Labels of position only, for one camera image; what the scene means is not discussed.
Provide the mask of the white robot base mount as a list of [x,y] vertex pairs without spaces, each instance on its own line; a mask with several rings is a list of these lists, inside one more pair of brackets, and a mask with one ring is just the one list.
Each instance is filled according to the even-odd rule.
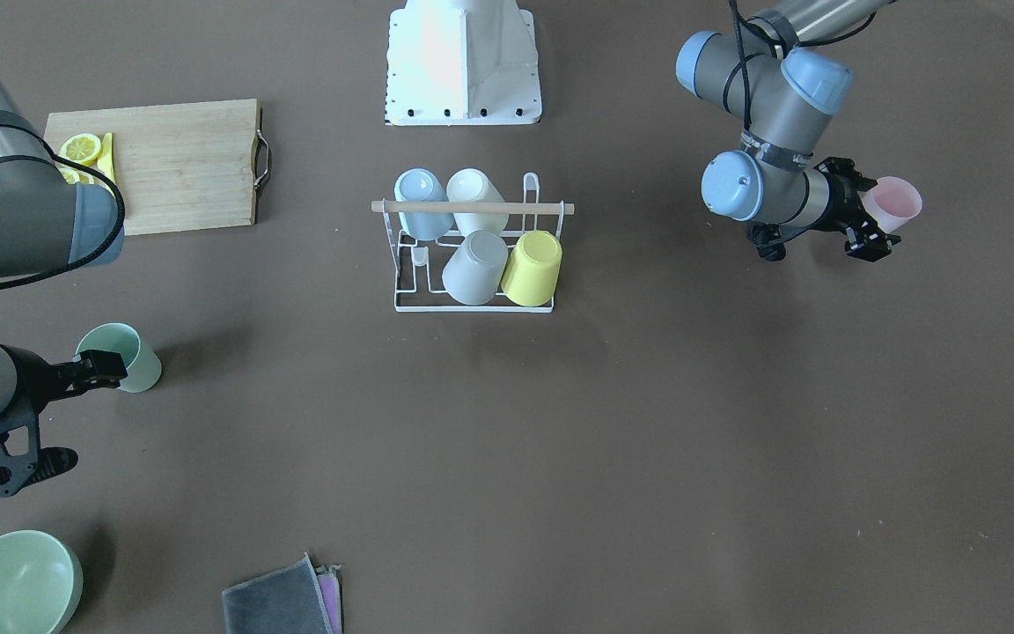
[[389,16],[384,123],[538,123],[534,16],[515,1],[408,1]]

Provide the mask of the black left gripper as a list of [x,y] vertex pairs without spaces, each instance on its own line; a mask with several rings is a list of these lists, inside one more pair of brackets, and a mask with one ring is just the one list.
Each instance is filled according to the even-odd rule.
[[863,209],[860,195],[878,181],[858,172],[850,158],[829,157],[805,172],[805,198],[797,215],[780,224],[749,222],[749,241],[760,258],[778,262],[786,256],[786,242],[806,232],[838,232],[846,238],[845,255],[874,263],[890,255],[902,241],[886,233]]

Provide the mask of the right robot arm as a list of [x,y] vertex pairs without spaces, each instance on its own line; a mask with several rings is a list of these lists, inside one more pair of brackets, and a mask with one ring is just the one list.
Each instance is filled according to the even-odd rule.
[[[0,290],[35,284],[93,263],[123,246],[124,203],[108,177],[69,184],[43,136],[0,83]],[[69,472],[77,454],[45,448],[39,414],[49,402],[117,388],[128,369],[111,350],[85,350],[49,364],[0,343],[0,498]]]

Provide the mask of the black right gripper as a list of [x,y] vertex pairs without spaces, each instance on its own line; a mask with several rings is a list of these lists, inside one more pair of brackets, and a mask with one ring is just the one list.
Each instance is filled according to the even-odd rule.
[[119,388],[126,377],[128,367],[115,350],[82,350],[53,365],[0,344],[0,498],[68,473],[79,462],[72,449],[41,446],[39,416],[49,402]]

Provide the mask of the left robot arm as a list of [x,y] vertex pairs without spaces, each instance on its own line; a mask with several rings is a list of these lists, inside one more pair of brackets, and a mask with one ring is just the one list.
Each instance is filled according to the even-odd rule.
[[739,222],[764,260],[776,262],[805,232],[845,238],[846,255],[874,262],[899,237],[864,208],[876,186],[849,158],[813,164],[813,153],[853,84],[844,64],[817,52],[873,20],[880,1],[781,1],[749,18],[733,12],[729,33],[689,37],[675,64],[679,83],[743,123],[736,150],[704,170],[709,211]]

